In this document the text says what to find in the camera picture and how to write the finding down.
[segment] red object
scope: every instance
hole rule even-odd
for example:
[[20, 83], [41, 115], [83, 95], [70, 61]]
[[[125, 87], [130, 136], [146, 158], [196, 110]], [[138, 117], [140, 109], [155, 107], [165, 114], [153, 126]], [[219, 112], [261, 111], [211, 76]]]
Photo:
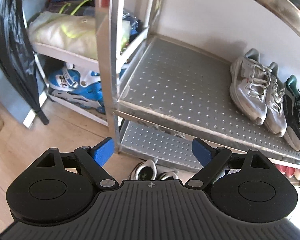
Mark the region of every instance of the red object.
[[287, 171], [287, 166], [283, 166], [283, 165], [280, 165], [280, 164], [275, 164], [275, 166], [277, 167], [277, 169], [282, 173], [282, 174], [285, 174], [286, 171]]
[[287, 171], [286, 171], [286, 173], [285, 173], [286, 177], [287, 177], [288, 179], [292, 178], [295, 171], [296, 171], [295, 168], [288, 167], [288, 168], [287, 168]]

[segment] yellow-green strap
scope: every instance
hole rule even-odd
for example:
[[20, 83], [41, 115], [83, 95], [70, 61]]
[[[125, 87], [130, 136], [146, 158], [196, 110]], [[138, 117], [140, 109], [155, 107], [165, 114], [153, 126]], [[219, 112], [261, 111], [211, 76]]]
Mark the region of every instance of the yellow-green strap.
[[61, 25], [61, 30], [64, 32], [64, 34], [71, 39], [77, 39], [79, 37], [81, 37], [82, 35], [86, 35], [87, 33], [91, 33], [91, 35], [95, 35], [95, 31], [94, 30], [90, 30], [90, 31], [86, 31], [83, 33], [72, 33], [71, 31], [67, 30], [67, 27], [65, 25]]
[[79, 10], [79, 8], [82, 6], [82, 5], [84, 5], [87, 1], [92, 1], [92, 0], [85, 0], [85, 1], [83, 1], [83, 2], [81, 2], [73, 11], [72, 11], [72, 13], [70, 14], [70, 15], [74, 15], [76, 12], [77, 12], [77, 10]]
[[70, 6], [70, 5], [71, 5], [71, 3], [69, 3], [69, 2], [67, 2], [66, 4], [64, 4], [64, 5], [61, 7], [59, 13], [62, 13], [63, 10], [64, 10], [67, 6]]

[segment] crosshair logo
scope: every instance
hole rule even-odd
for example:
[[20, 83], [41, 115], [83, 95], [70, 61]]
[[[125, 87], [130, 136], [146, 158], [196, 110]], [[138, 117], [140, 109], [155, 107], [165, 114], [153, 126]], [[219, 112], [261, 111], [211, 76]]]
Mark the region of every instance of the crosshair logo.
[[151, 182], [151, 183], [147, 184], [147, 186], [150, 187], [150, 188], [153, 188], [153, 187], [157, 186], [157, 184], [154, 184], [154, 183]]

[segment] ribbed rubber surface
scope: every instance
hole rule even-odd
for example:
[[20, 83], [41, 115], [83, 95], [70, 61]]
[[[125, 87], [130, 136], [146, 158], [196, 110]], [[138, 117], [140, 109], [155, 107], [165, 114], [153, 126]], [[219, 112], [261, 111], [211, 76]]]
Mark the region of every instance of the ribbed rubber surface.
[[187, 189], [178, 180], [125, 181], [118, 190], [100, 193], [76, 220], [54, 227], [17, 222], [1, 238], [288, 240], [300, 239], [300, 231], [287, 219], [266, 224], [233, 219], [216, 209], [204, 192]]

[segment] metal pivot screw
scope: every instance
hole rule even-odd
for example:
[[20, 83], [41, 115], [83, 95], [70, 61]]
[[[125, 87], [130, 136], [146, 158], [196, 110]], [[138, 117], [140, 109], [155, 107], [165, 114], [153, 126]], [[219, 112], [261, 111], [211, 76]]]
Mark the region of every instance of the metal pivot screw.
[[198, 180], [198, 179], [192, 179], [191, 181], [188, 182], [188, 185], [190, 187], [202, 187], [203, 182], [201, 180]]
[[100, 186], [102, 187], [112, 187], [114, 184], [115, 182], [112, 179], [104, 179], [100, 181]]

